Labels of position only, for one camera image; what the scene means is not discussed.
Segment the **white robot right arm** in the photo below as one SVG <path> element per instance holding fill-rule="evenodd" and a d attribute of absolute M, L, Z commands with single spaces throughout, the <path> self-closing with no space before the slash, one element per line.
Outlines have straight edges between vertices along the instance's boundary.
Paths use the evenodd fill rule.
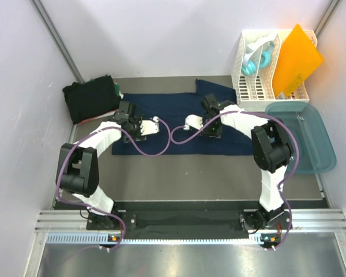
<path fill-rule="evenodd" d="M 205 110 L 201 118 L 202 136 L 221 137 L 223 125 L 232 127 L 251 139 L 253 158 L 261 169 L 259 208 L 242 220 L 244 227 L 269 229 L 284 212 L 283 184 L 289 160 L 293 154 L 286 130 L 271 119 L 246 114 L 233 102 L 218 102 L 213 94 L 201 100 Z"/>

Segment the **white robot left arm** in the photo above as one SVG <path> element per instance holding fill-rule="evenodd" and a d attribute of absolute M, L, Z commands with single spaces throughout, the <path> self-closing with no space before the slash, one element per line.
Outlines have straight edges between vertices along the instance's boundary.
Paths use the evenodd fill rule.
<path fill-rule="evenodd" d="M 115 201 L 99 185 L 99 157 L 113 143 L 124 139 L 139 149 L 137 142 L 159 132 L 159 118 L 145 119 L 137 106 L 122 101 L 117 111 L 84 138 L 60 148 L 55 179 L 56 198 L 87 209 L 107 229 L 121 222 Z"/>

